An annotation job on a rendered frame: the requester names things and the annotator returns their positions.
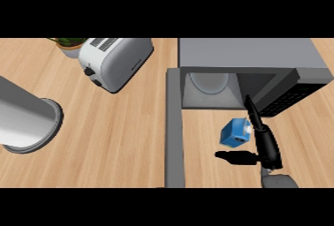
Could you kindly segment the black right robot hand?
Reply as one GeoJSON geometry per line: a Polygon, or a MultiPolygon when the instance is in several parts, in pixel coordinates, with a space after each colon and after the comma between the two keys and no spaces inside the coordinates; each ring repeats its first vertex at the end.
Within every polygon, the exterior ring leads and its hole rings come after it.
{"type": "Polygon", "coordinates": [[[249,151],[215,151],[215,157],[236,165],[255,165],[260,162],[266,169],[279,170],[283,165],[273,132],[261,122],[260,113],[249,96],[245,97],[243,105],[249,115],[258,154],[252,154],[249,151]]]}

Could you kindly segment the blue milk carton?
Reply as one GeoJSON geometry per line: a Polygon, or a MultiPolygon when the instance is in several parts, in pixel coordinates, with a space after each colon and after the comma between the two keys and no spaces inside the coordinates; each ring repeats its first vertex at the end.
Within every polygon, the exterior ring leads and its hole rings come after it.
{"type": "Polygon", "coordinates": [[[220,131],[218,143],[238,147],[251,140],[251,122],[246,118],[232,118],[220,131]]]}

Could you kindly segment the grey microwave door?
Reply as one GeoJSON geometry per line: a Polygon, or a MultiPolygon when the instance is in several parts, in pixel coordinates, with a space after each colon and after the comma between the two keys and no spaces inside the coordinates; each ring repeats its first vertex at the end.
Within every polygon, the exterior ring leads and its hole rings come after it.
{"type": "Polygon", "coordinates": [[[180,70],[165,74],[164,187],[184,188],[180,70]]]}

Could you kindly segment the grey microwave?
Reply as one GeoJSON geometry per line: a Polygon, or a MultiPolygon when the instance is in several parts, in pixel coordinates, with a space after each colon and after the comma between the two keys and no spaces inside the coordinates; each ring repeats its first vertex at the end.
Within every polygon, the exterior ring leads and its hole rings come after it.
{"type": "Polygon", "coordinates": [[[178,68],[186,109],[245,109],[274,117],[332,80],[308,39],[181,38],[178,68]]]}

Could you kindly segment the silver toaster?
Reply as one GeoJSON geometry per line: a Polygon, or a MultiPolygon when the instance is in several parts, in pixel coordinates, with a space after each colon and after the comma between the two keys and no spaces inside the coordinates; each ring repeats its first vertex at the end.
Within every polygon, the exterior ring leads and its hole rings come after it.
{"type": "Polygon", "coordinates": [[[82,73],[99,87],[115,94],[152,51],[150,38],[88,38],[78,55],[82,73]]]}

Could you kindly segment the potted green plant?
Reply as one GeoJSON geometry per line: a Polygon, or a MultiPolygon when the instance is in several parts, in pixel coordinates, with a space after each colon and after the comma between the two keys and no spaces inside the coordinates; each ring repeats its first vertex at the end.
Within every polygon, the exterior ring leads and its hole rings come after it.
{"type": "Polygon", "coordinates": [[[50,38],[68,58],[76,58],[85,38],[50,38]]]}

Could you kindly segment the grey cylindrical container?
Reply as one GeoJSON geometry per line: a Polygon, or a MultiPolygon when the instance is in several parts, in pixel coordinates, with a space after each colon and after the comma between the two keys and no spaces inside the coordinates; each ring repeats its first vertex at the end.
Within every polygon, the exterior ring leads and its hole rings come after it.
{"type": "Polygon", "coordinates": [[[41,149],[54,138],[63,119],[62,107],[38,98],[0,76],[0,145],[14,154],[41,149]]]}

